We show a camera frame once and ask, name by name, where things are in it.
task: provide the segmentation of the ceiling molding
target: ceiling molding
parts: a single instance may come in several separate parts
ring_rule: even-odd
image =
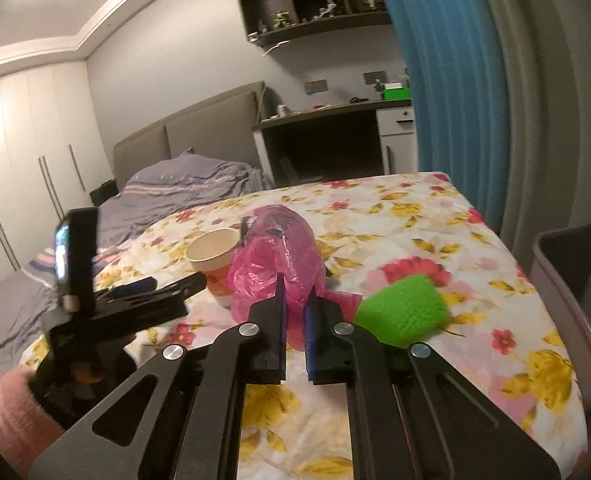
[[[86,59],[153,1],[108,0],[73,36],[38,38],[0,46],[0,77],[45,64]]]

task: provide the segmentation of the desk drawer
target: desk drawer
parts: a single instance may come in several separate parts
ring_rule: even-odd
[[[418,171],[418,144],[415,134],[399,134],[380,138],[384,174]]]
[[[381,136],[415,132],[415,114],[411,106],[377,110],[376,115]]]

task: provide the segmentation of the paper cup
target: paper cup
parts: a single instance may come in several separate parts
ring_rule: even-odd
[[[206,288],[222,306],[230,305],[233,291],[224,284],[229,274],[233,251],[240,242],[237,229],[216,229],[198,236],[188,248],[186,259],[195,270],[206,275]]]

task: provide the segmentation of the bed headboard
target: bed headboard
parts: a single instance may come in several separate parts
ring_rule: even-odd
[[[269,117],[264,81],[218,94],[150,124],[113,148],[115,180],[121,190],[138,171],[189,148],[199,155],[259,167],[251,126]]]

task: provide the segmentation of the wall outlet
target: wall outlet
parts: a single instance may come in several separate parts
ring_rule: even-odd
[[[319,79],[317,81],[309,81],[304,83],[304,91],[307,95],[318,94],[329,90],[329,85],[326,79]]]
[[[374,85],[377,82],[376,79],[379,79],[380,83],[386,83],[388,81],[384,70],[380,70],[379,72],[364,72],[362,75],[365,77],[365,85]]]

